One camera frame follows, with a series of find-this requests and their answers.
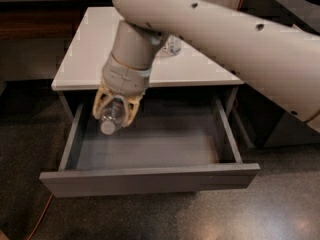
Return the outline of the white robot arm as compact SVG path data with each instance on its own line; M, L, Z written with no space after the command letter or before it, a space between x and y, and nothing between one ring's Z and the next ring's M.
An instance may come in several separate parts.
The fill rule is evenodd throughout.
M156 53L173 34L320 131L320 39L203 0L112 0L122 16L102 70L93 115L120 100L127 127Z

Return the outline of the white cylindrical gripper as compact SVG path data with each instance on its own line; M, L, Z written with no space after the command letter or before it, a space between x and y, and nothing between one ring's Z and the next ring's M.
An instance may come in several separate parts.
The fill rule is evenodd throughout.
M120 64L112 54L102 69L99 86L92 108L96 120L102 117L103 109L113 100L114 94L122 95L122 123L125 128L134 121L142 100L142 95L149 86L151 69L136 70Z

